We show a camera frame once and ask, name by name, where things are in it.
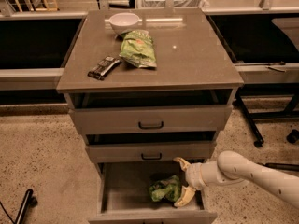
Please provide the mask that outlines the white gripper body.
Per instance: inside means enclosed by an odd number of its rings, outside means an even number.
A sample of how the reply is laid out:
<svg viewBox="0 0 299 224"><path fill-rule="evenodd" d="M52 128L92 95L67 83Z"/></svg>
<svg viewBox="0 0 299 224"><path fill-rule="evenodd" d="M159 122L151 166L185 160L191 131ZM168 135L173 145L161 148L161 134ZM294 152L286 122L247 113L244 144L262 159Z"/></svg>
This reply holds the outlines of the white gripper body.
<svg viewBox="0 0 299 224"><path fill-rule="evenodd" d="M185 179L187 183L196 190L202 190L206 187L206 184L202 177L201 168L201 163L193 163L189 165L187 170L185 171Z"/></svg>

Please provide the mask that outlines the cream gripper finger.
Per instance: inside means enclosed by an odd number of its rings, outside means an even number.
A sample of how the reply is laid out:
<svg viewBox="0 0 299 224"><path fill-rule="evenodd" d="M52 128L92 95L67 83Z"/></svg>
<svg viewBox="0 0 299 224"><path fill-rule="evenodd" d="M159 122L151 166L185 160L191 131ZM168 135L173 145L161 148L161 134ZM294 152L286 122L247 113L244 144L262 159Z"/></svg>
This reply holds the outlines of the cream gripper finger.
<svg viewBox="0 0 299 224"><path fill-rule="evenodd" d="M183 206L187 205L194 197L195 192L196 192L196 189L194 189L193 187L183 186L181 189L181 195L174 203L174 206L175 207L183 207Z"/></svg>
<svg viewBox="0 0 299 224"><path fill-rule="evenodd" d="M173 159L174 162L177 162L182 171L186 172L188 167L191 165L188 161L184 160L181 157L175 157Z"/></svg>

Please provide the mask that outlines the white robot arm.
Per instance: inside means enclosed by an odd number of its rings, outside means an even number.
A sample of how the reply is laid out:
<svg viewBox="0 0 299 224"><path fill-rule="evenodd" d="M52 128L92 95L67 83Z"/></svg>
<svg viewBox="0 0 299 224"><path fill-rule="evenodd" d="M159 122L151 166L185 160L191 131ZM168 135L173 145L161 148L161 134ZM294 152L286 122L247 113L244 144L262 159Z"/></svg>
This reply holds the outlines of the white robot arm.
<svg viewBox="0 0 299 224"><path fill-rule="evenodd" d="M210 186L229 186L251 182L280 200L299 207L299 177L256 164L244 156L223 151L215 161L189 163L181 157L174 161L185 173L187 187L181 188L181 195L175 207L187 205L195 192Z"/></svg>

